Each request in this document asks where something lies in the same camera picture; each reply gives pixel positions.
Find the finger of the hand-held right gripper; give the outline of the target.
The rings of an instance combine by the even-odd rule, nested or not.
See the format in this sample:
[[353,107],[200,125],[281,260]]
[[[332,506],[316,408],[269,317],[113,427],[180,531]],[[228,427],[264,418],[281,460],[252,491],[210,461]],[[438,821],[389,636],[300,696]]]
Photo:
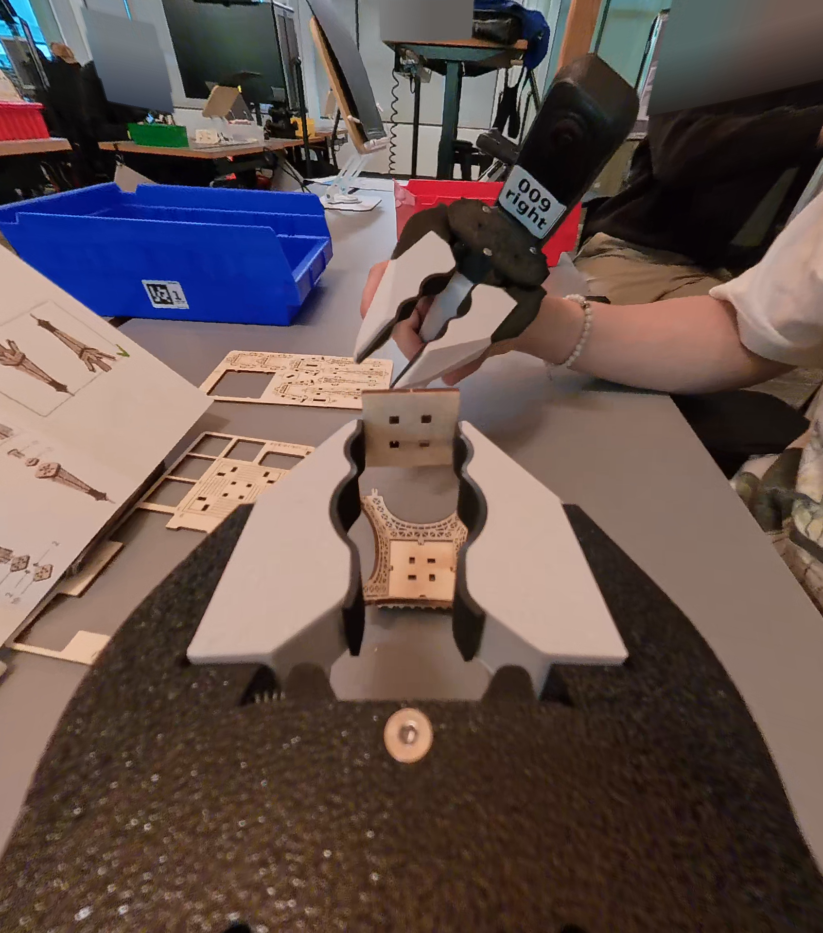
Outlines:
[[451,245],[438,233],[426,233],[400,255],[390,259],[371,298],[354,346],[354,361],[361,363],[392,336],[425,294],[446,286],[456,271]]
[[418,329],[421,349],[392,383],[394,389],[425,388],[474,361],[518,301],[506,290],[452,279],[437,294]]

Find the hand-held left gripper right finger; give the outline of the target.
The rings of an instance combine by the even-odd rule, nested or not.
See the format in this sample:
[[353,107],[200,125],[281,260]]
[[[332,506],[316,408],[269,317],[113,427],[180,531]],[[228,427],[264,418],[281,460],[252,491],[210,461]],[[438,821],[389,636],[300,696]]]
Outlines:
[[454,437],[453,467],[467,531],[452,603],[463,659],[487,670],[624,663],[627,647],[559,497],[468,422]]

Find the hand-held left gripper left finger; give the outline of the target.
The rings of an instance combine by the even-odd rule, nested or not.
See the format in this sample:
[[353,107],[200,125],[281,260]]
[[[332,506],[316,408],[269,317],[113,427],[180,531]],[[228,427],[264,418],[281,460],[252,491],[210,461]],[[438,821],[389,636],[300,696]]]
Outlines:
[[196,664],[331,667],[360,654],[363,423],[341,427],[261,494],[186,652]]

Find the square wooden four-hole piece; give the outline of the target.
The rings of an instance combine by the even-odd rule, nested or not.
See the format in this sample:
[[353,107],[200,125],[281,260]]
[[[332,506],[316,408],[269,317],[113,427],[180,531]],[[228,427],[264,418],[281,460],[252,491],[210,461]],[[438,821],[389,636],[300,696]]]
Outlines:
[[364,392],[366,466],[451,466],[460,405],[459,391],[449,388]]

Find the wooden lattice tower base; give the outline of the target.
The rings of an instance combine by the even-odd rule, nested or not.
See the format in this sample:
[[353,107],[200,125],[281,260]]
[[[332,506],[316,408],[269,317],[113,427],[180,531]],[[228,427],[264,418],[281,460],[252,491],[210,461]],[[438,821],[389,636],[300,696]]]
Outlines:
[[364,583],[367,605],[450,610],[467,529],[456,513],[431,522],[397,517],[377,489],[361,499],[374,536],[374,565]]

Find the person's right forearm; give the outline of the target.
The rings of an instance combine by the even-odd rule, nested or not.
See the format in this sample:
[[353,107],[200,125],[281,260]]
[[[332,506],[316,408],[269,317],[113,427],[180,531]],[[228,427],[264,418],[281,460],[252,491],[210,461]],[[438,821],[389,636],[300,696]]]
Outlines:
[[792,366],[744,344],[735,308],[715,297],[681,297],[649,304],[570,301],[580,328],[560,365],[596,379],[669,394],[695,395],[749,388]]

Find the black-framed standing desk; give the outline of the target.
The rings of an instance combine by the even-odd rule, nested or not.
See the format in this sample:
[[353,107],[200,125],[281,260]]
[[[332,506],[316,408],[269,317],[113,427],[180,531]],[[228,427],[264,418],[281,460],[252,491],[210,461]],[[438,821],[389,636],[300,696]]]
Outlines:
[[451,179],[454,145],[460,127],[465,67],[474,65],[499,70],[521,64],[529,43],[520,39],[510,45],[503,45],[480,38],[436,43],[384,40],[383,43],[394,51],[396,63],[399,63],[401,55],[407,52],[414,53],[426,66],[434,62],[445,65],[437,179]]

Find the person's right hand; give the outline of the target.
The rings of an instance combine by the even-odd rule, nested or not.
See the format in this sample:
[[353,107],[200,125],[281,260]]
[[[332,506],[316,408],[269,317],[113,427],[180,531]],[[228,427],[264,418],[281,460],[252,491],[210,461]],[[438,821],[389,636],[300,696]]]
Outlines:
[[[420,328],[428,317],[434,298],[434,295],[427,294],[420,297],[413,311],[407,318],[399,321],[394,326],[391,341],[407,361],[411,361],[417,356],[424,345],[423,341],[420,339]],[[562,301],[558,297],[545,297],[534,322],[528,326],[521,335],[511,340],[499,342],[498,344],[491,344],[490,347],[475,360],[469,361],[462,367],[444,373],[440,377],[440,381],[447,387],[458,386],[464,379],[473,375],[490,359],[508,354],[533,356],[544,362],[546,344],[554,342],[560,346],[561,344],[568,344],[569,341],[575,341],[577,339],[577,328],[573,322],[576,308],[570,301],[566,304],[566,330],[560,337],[557,335],[559,327],[557,318],[560,314],[558,308],[561,304]]]

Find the white panel stand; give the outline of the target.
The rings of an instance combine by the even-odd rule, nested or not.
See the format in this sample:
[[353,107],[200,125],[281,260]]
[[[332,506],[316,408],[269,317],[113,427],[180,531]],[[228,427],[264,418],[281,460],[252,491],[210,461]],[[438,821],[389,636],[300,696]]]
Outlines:
[[339,213],[367,213],[378,207],[382,201],[379,196],[369,196],[358,194],[359,189],[356,182],[359,180],[362,170],[367,166],[373,155],[379,151],[380,143],[384,140],[375,141],[375,146],[364,146],[356,149],[354,154],[349,157],[343,168],[330,181],[324,195],[321,196],[321,203],[326,211]]

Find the black tilted panel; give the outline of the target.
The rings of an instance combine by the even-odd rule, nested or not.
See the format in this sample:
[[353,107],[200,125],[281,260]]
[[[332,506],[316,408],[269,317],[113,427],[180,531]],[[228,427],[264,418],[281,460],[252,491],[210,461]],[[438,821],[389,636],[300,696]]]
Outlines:
[[363,154],[385,148],[387,133],[361,53],[332,2],[309,1],[308,5],[315,46],[354,148]]

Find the wooden laptop stand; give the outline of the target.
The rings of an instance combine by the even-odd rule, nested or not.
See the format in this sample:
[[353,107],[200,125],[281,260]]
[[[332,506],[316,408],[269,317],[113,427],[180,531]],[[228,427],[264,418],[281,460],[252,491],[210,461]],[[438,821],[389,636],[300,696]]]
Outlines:
[[254,121],[253,113],[246,104],[239,86],[214,84],[202,109],[202,116],[208,120],[230,123]]

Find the green plastic bin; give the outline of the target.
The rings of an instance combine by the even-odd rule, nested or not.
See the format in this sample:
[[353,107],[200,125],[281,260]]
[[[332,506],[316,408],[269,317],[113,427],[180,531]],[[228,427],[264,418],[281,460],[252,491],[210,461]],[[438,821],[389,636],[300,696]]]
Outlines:
[[187,149],[190,147],[186,128],[172,123],[128,123],[128,139],[137,146]]

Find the black computer monitor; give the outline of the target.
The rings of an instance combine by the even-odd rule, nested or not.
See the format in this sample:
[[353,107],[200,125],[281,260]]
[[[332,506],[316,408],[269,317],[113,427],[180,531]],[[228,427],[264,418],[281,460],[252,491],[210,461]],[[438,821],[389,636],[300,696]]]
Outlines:
[[240,76],[246,103],[287,102],[276,17],[268,3],[164,1],[162,6],[188,98],[205,99],[211,85]]

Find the blue plastic bin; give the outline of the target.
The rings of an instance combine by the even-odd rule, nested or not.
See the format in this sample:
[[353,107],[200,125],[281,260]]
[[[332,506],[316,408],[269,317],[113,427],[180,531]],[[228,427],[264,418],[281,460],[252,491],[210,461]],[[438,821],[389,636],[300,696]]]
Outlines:
[[107,183],[1,205],[0,232],[105,317],[286,327],[333,257],[311,193]]

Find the wooden post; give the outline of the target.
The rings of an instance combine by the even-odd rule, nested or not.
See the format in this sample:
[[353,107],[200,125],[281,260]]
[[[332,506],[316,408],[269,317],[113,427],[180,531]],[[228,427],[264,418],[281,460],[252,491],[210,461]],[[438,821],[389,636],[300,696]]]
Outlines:
[[570,2],[560,41],[558,71],[590,51],[602,3],[600,0]]

